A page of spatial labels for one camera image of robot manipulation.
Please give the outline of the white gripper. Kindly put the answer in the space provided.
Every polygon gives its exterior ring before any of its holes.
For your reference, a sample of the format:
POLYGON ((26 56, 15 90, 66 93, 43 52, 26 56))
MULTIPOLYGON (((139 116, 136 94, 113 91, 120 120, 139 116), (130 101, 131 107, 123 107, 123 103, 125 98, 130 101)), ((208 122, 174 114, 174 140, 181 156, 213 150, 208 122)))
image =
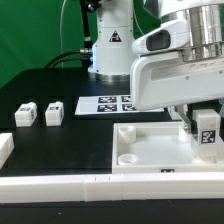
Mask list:
POLYGON ((139 111, 175 106, 191 134, 185 104, 224 98, 224 57, 183 62, 174 51, 138 58, 131 67, 130 94, 139 111))

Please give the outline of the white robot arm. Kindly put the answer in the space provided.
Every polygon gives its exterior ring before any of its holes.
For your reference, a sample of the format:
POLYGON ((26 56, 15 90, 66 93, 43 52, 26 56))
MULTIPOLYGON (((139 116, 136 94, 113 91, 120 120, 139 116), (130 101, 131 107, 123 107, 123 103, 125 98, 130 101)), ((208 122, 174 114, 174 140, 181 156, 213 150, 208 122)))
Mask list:
POLYGON ((224 0, 143 0, 143 7, 161 25, 132 45, 132 104, 174 107, 189 131, 186 104, 224 98, 224 0))

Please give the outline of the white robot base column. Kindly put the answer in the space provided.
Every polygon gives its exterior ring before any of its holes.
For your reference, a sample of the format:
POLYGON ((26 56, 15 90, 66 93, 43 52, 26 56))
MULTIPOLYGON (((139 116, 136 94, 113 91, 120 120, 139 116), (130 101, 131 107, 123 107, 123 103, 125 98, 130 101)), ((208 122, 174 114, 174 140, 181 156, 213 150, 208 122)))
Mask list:
POLYGON ((100 0, 96 9, 97 40, 92 47, 91 78, 128 81, 136 55, 132 52, 133 0, 100 0))

